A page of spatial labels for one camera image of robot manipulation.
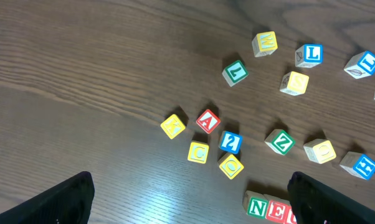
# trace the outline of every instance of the black object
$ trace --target black object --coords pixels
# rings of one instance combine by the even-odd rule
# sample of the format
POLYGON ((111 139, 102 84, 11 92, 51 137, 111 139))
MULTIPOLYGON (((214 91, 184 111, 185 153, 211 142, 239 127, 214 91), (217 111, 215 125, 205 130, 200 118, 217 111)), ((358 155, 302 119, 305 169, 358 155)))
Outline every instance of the black object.
POLYGON ((0 224, 86 224, 94 195, 91 174, 81 172, 0 214, 0 224))
POLYGON ((293 174, 287 189, 298 224, 375 224, 375 211, 302 172, 293 174))

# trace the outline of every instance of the blue block with number 2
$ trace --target blue block with number 2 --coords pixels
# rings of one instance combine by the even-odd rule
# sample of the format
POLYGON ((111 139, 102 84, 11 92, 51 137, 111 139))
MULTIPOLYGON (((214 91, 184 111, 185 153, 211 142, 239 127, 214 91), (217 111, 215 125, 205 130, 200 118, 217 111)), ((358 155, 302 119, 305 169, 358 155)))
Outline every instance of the blue block with number 2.
POLYGON ((219 141, 219 148, 233 154, 238 154, 242 141, 243 136, 230 131, 224 131, 219 141))

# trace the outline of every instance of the wood grain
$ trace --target wood grain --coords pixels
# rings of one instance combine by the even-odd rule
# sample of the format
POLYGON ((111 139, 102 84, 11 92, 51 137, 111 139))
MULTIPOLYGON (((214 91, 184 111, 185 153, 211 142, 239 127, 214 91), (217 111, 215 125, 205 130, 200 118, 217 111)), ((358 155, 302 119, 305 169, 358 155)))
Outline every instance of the wood grain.
POLYGON ((351 150, 375 160, 375 75, 343 71, 363 50, 375 53, 375 0, 1 0, 0 213, 82 170, 90 223, 253 223, 245 189, 285 197, 297 170, 375 210, 375 176, 338 165, 351 150), (268 30, 279 48, 255 58, 250 41, 268 30), (324 45, 324 62, 296 69, 306 42, 324 45), (222 65, 235 55, 250 75, 230 88, 222 65), (304 95, 279 92, 291 70, 310 76, 304 95), (222 122, 195 164, 208 104, 222 122), (179 107, 187 130, 169 140, 159 124, 179 107), (285 157, 263 143, 274 127, 296 139, 285 157), (229 128, 244 137, 234 180, 217 167, 229 128), (322 136, 338 156, 319 165, 302 145, 322 136))

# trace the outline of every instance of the wooden table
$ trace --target wooden table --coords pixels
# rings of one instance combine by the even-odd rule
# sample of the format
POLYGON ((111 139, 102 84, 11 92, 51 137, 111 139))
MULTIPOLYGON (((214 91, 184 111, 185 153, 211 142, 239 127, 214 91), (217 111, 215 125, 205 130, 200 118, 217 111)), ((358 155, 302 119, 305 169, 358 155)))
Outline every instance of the wooden table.
POLYGON ((375 53, 375 0, 0 0, 0 213, 82 170, 90 223, 261 223, 245 190, 286 198, 297 170, 375 210, 375 175, 338 165, 348 151, 375 160, 375 75, 343 71, 363 50, 375 53), (268 30, 278 50, 255 58, 268 30), (322 65, 295 68, 302 43, 324 45, 322 65), (221 72, 236 57, 250 75, 231 88, 221 72), (310 76, 304 95, 279 92, 292 70, 310 76), (222 120, 210 135, 195 124, 207 107, 222 120), (170 140, 173 111, 188 123, 170 140), (263 142, 273 128, 297 141, 286 156, 263 142), (244 137, 234 180, 217 166, 224 129, 244 137), (187 160, 193 137, 206 164, 187 160), (337 158, 310 162, 303 144, 324 137, 337 158))

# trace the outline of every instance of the yellow block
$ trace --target yellow block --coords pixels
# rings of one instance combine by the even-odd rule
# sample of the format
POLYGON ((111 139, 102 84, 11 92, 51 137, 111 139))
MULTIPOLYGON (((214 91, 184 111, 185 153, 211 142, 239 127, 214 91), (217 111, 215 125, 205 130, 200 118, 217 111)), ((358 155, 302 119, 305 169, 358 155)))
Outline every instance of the yellow block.
POLYGON ((239 172, 244 169, 243 164, 241 164, 240 161, 238 161, 236 157, 231 153, 227 153, 226 155, 224 155, 218 161, 218 163, 219 168, 230 180, 235 178, 235 176, 237 176, 237 174, 239 174, 239 172))
POLYGON ((336 152, 329 140, 313 146, 313 152, 320 164, 336 158, 336 152))
POLYGON ((290 79, 288 80, 287 88, 299 94, 303 94, 306 91, 309 79, 310 77, 308 75, 292 72, 290 74, 290 79))
POLYGON ((192 141, 187 159, 192 162, 205 164, 207 162, 209 146, 206 143, 192 141))
POLYGON ((277 41, 274 31, 257 34, 257 40, 261 52, 277 49, 277 41))
POLYGON ((176 116, 176 114, 172 114, 169 118, 161 123, 161 128, 170 139, 173 139, 183 130, 185 130, 186 127, 178 116, 176 116))

